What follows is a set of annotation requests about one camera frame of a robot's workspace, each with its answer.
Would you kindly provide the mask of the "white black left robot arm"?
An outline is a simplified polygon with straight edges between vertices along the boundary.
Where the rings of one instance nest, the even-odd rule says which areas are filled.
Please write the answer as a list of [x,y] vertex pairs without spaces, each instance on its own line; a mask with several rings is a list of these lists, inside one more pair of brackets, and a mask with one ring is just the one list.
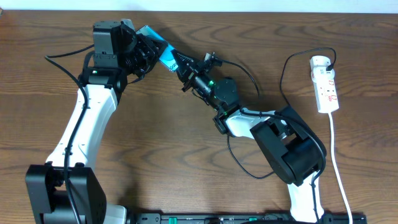
[[25,183],[36,223],[134,223],[131,211],[108,203],[95,176],[104,130],[128,85],[142,80],[161,58],[166,41],[129,19],[99,21],[84,48],[76,105],[65,132],[42,165],[31,165]]

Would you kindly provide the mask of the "silver Galaxy smartphone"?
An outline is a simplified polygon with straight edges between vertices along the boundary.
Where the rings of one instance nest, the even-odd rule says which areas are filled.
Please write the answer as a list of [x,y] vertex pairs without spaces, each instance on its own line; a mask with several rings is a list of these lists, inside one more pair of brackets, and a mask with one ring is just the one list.
[[169,71],[176,72],[178,65],[172,55],[174,47],[171,44],[169,44],[160,34],[148,25],[141,27],[136,31],[136,33],[160,42],[162,46],[160,47],[159,62],[162,63]]

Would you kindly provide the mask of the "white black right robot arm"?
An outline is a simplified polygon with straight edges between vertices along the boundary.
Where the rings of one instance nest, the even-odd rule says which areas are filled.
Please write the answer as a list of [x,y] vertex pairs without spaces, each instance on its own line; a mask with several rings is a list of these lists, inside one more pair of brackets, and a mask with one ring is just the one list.
[[228,138],[255,140],[273,173],[288,185],[290,214],[297,222],[320,223],[318,179],[326,167],[326,149],[291,107],[253,111],[242,105],[237,83],[230,77],[215,80],[210,72],[224,60],[206,55],[203,60],[171,51],[183,91],[193,90],[215,111],[215,126]]

